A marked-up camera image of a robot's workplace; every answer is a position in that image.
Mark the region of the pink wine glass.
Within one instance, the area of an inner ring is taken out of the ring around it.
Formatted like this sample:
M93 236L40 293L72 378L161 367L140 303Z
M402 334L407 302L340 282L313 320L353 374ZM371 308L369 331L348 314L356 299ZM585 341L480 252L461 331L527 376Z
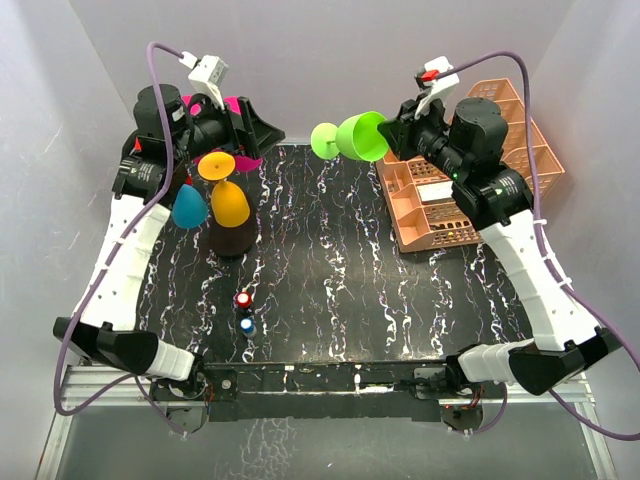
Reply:
M237 97L225 97L225 103L229 106L230 111L236 114L240 113L240 107L238 104ZM253 159L244 155L235 155L235 170L240 173L247 173L253 170L258 169L261 166L262 159Z
M182 100L184 102L184 104L189 108L189 112L192 116L198 115L199 112L201 111L201 107L199 104L192 104L191 103L191 95L183 95L182 96Z

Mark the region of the green wine glass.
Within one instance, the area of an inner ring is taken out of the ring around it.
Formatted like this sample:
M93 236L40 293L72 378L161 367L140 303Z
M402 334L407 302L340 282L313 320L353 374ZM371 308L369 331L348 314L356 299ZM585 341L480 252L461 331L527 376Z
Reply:
M389 151L387 141L378 131L385 121L381 113L369 111L351 116L340 125L318 124L311 132L311 149L324 160L342 155L355 161L376 162Z

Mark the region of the orange wine glass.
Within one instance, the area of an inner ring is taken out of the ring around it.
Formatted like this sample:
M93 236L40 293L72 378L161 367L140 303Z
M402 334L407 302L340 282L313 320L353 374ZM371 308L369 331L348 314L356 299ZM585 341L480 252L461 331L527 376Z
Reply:
M206 154L198 163L200 177L214 183L211 208L216 222L224 228L239 227L250 216L244 191L228 179L234 171L234 157L222 151Z

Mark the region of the blue wine glass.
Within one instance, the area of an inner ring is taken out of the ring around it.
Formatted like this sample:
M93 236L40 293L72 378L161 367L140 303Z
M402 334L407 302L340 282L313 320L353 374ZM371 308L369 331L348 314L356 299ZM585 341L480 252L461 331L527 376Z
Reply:
M193 186L182 185L171 214L174 224L182 229L199 227L207 215L208 207L202 195Z

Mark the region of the red wine glass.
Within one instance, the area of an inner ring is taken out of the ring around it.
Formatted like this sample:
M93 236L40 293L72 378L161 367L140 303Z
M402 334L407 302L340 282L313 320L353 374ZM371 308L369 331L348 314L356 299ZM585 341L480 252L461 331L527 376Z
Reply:
M139 184L155 185L159 190L162 186L168 168L166 145L163 140L150 137L137 136L130 153L133 166L131 174ZM184 184L191 185L192 177L188 172L188 151L175 141L173 144L173 176L172 184L181 187Z

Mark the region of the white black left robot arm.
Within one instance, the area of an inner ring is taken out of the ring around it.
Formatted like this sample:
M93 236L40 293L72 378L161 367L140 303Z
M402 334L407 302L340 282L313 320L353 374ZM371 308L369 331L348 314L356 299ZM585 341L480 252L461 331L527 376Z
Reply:
M194 399L207 376L193 353L136 329L138 295L157 238L168 221L192 228L208 216L201 196L188 184L188 169L205 154L261 158L284 139L264 122L246 97L233 111L210 92L191 99L177 87L142 89L133 108L136 128L125 141L112 186L112 211L98 262L82 300L59 317L53 334L61 351L141 376L167 378L182 397Z

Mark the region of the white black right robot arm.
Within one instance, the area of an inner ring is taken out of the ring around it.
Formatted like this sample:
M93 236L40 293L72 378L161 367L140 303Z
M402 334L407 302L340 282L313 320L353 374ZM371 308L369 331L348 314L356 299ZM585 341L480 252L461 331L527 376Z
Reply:
M416 118L414 100L377 130L400 160L421 156L452 182L452 198L500 261L531 325L530 340L476 345L449 357L447 388L466 397L481 382L518 383L541 395L618 350L609 328L565 290L567 281L549 271L552 258L538 248L534 195L527 181L501 158L508 124L500 107L467 98L444 119L435 100Z

